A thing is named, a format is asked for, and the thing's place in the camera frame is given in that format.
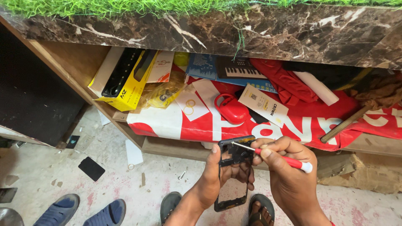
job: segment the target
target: artificial grass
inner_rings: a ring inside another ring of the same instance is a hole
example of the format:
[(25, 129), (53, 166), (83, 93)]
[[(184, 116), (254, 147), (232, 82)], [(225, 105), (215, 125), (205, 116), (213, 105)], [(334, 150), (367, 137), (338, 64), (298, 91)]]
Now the artificial grass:
[(294, 4), (331, 4), (353, 6), (401, 7), (402, 0), (0, 0), (0, 5), (26, 17), (98, 15), (116, 16), (123, 13), (205, 14), (212, 10), (247, 9), (251, 4), (289, 7)]

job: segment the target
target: sandal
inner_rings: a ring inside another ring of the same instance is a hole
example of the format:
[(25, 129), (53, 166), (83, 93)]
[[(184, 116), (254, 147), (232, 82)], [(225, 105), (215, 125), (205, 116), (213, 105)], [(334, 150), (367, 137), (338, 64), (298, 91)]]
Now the sandal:
[[(250, 216), (251, 211), (252, 211), (252, 206), (255, 201), (259, 201), (261, 203), (261, 207), (258, 210), (258, 212), (254, 213), (253, 215)], [(271, 220), (269, 222), (267, 222), (267, 220), (262, 216), (262, 211), (263, 211), (264, 207), (267, 209), (269, 215), (271, 216)], [(249, 215), (249, 219), (248, 219), (249, 226), (253, 225), (255, 222), (261, 222), (263, 224), (263, 226), (271, 226), (271, 225), (273, 225), (274, 220), (275, 220), (274, 206), (273, 206), (272, 202), (269, 200), (269, 198), (267, 198), (265, 195), (256, 194), (250, 200), (250, 204), (248, 206), (248, 215)]]
[(125, 216), (125, 203), (122, 199), (114, 200), (103, 210), (84, 222), (84, 226), (120, 226)]
[(165, 196), (165, 198), (163, 198), (160, 205), (160, 221), (162, 225), (165, 224), (166, 220), (168, 219), (172, 211), (176, 208), (181, 198), (182, 195), (177, 191), (170, 192)]
[(76, 194), (61, 196), (33, 224), (34, 226), (64, 226), (76, 212), (80, 198)]

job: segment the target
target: red and white banner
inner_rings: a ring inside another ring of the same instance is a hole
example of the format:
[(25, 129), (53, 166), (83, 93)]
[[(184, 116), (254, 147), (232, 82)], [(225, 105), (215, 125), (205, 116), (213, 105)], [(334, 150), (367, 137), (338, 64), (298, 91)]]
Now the red and white banner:
[[(195, 81), (190, 78), (188, 84)], [(240, 125), (230, 124), (215, 109), (213, 101), (219, 94), (234, 95), (234, 92), (244, 87), (210, 80), (203, 80), (202, 83), (205, 90), (201, 93), (197, 90), (196, 94), (210, 110), (209, 113), (189, 121), (179, 105), (172, 102), (166, 109), (150, 107), (135, 110), (127, 117), (129, 126), (139, 135), (204, 142), (218, 142), (246, 135), (271, 139), (289, 136), (305, 145), (328, 151), (346, 147), (363, 132), (402, 139), (402, 107), (398, 104), (389, 109), (369, 111), (334, 139), (323, 144), (320, 138), (324, 134), (361, 108), (354, 98), (348, 97), (343, 91), (334, 91), (339, 101), (331, 106), (320, 99), (313, 103), (299, 101), (296, 106), (287, 106), (288, 117), (284, 127), (280, 128), (269, 122), (257, 124), (251, 117)], [(264, 93), (280, 102), (277, 94)]]

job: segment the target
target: brown marble surface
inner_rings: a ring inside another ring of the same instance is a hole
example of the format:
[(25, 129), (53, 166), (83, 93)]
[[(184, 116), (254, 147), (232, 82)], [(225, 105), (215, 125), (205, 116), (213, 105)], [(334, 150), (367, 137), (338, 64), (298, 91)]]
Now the brown marble surface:
[(254, 5), (247, 14), (160, 19), (0, 15), (28, 39), (221, 55), (235, 55), (240, 45), (240, 56), (402, 69), (402, 10), (393, 8)]

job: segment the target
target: black slipper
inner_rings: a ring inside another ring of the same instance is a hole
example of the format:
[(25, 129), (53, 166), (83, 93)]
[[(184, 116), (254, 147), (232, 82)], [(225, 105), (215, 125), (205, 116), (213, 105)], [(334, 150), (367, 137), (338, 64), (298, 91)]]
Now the black slipper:
[(162, 225), (168, 219), (171, 210), (174, 210), (178, 203), (180, 202), (182, 195), (177, 192), (170, 192), (163, 198), (162, 203), (160, 205), (160, 221)]
[[(258, 212), (254, 213), (253, 215), (250, 216), (251, 211), (252, 211), (252, 205), (254, 204), (255, 201), (259, 201), (261, 203), (261, 207), (258, 210)], [(263, 216), (261, 215), (261, 212), (263, 210), (263, 208), (266, 208), (268, 213), (271, 215), (272, 217), (272, 221), (275, 221), (275, 209), (274, 209), (274, 205), (272, 204), (272, 202), (269, 200), (269, 198), (267, 198), (267, 196), (263, 195), (263, 194), (255, 194), (251, 200), (250, 200), (250, 204), (248, 205), (248, 225), (252, 225), (253, 223), (259, 221), (261, 222), (264, 226), (269, 226), (269, 222), (267, 222), (265, 220), (265, 218), (263, 218)]]

